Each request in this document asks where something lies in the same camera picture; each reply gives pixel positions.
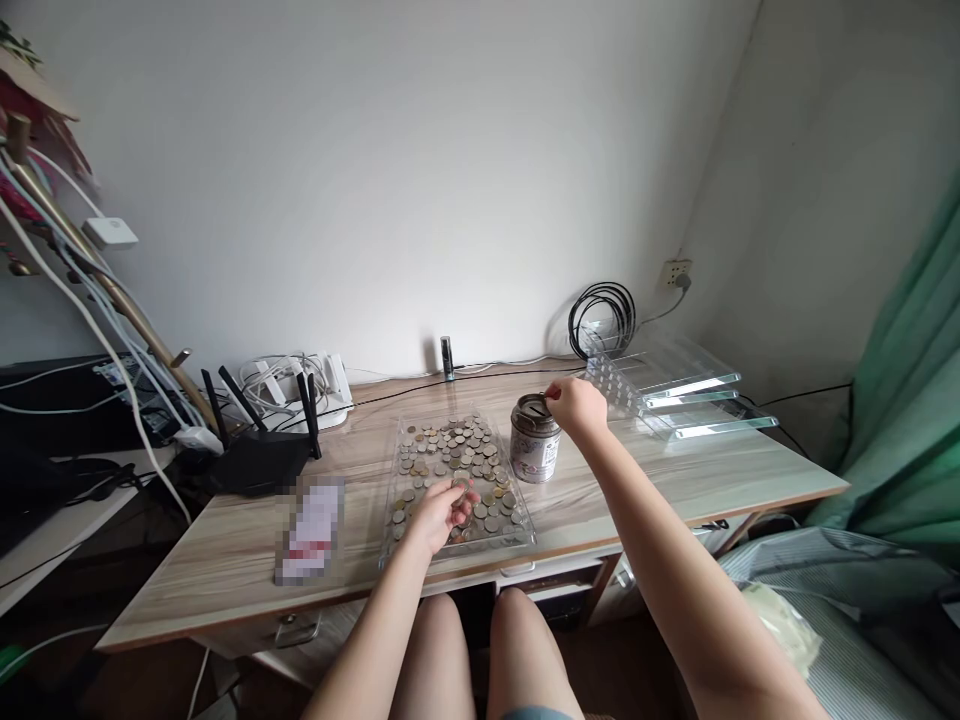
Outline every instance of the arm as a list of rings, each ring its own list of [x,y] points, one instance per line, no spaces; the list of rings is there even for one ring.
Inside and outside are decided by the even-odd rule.
[[[574,378],[547,407],[607,500],[637,586],[701,718],[826,718],[773,635],[607,427],[607,402]]]
[[[446,478],[427,490],[336,663],[307,705],[303,720],[389,715],[430,560],[453,526],[463,522],[472,503],[480,499],[471,491],[462,504],[453,507],[463,490],[451,488],[450,483]]]

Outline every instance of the plastic bag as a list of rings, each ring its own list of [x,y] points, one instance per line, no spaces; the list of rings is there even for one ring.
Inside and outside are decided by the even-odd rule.
[[[767,585],[753,583],[744,588],[742,594],[806,680],[810,666],[820,653],[823,638],[793,605]]]

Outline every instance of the hand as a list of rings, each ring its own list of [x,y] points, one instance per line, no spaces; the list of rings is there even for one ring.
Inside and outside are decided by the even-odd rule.
[[[430,486],[417,505],[401,544],[424,549],[433,557],[447,541],[453,526],[464,522],[473,512],[480,496],[473,490],[464,496],[463,488],[451,487],[452,483],[452,478],[443,478]]]
[[[584,434],[607,426],[607,399],[591,383],[561,378],[544,393],[547,409],[574,442]]]

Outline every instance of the coin jar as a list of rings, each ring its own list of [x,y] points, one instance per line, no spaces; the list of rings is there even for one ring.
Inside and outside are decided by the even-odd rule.
[[[523,395],[510,413],[510,461],[517,477],[544,483],[553,477],[560,449],[560,426],[540,393]]]

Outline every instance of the white wall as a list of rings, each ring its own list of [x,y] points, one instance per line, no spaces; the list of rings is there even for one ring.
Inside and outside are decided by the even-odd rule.
[[[405,373],[442,334],[462,362],[540,354],[589,282],[648,294],[756,6],[20,0],[3,16],[80,108],[103,205],[142,240],[111,260],[171,348],[197,351],[192,372],[323,348]],[[0,282],[17,337],[0,361],[94,347],[52,289],[22,288]]]
[[[765,0],[717,136],[676,322],[758,402],[848,381],[960,168],[960,3]],[[773,406],[817,452],[846,396]]]

